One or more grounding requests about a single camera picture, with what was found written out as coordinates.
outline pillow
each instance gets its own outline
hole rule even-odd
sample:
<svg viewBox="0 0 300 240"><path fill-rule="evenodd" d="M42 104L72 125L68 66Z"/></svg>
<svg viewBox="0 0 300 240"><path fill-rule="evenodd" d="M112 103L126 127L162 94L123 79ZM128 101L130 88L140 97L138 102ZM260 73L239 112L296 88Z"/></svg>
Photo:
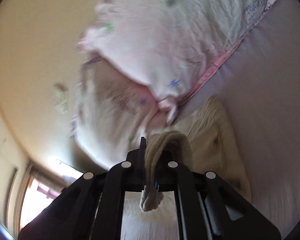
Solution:
<svg viewBox="0 0 300 240"><path fill-rule="evenodd" d="M79 45L148 86L171 123L275 1L101 0Z"/></svg>
<svg viewBox="0 0 300 240"><path fill-rule="evenodd" d="M78 146L106 170L137 149L148 130L161 130L167 115L146 86L96 59L83 65L75 112Z"/></svg>

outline mattress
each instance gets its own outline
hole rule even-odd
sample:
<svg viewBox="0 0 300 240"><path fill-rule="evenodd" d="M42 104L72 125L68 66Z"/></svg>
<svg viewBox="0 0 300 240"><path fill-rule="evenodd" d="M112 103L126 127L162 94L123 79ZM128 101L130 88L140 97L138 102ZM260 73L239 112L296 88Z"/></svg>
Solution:
<svg viewBox="0 0 300 240"><path fill-rule="evenodd" d="M218 95L232 121L252 204L282 237L300 220L300 4L278 0L179 118Z"/></svg>

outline towel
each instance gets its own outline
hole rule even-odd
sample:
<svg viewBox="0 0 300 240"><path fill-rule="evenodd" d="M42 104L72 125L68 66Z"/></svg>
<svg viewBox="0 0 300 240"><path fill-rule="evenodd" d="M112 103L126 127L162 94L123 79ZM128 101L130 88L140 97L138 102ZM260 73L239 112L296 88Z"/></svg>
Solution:
<svg viewBox="0 0 300 240"><path fill-rule="evenodd" d="M163 195L154 186L154 169L162 150L170 149L173 158L191 171L216 172L248 201L250 182L240 158L234 131L226 111L216 96L204 106L167 128L149 137L145 153L146 185L141 193L143 211L158 208Z"/></svg>

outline bed sheet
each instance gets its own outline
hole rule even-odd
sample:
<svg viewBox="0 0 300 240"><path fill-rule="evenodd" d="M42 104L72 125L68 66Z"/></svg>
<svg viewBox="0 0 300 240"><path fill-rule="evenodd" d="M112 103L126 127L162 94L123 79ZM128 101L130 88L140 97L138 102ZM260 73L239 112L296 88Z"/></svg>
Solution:
<svg viewBox="0 0 300 240"><path fill-rule="evenodd" d="M232 121L252 204L284 238L300 220L300 4L278 0L181 109L217 94Z"/></svg>

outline brown cloth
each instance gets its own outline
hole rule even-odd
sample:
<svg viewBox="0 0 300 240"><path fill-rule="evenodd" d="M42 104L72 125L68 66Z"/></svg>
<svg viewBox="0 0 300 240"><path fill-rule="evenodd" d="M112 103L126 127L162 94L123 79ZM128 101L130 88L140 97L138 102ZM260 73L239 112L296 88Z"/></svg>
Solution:
<svg viewBox="0 0 300 240"><path fill-rule="evenodd" d="M164 149L172 149L173 158L191 171L214 171L238 193L251 200L248 177L239 155L234 131L225 109L217 97L189 117L150 136L145 153L146 185L141 193L143 211L158 208L163 195L154 187L154 169Z"/></svg>

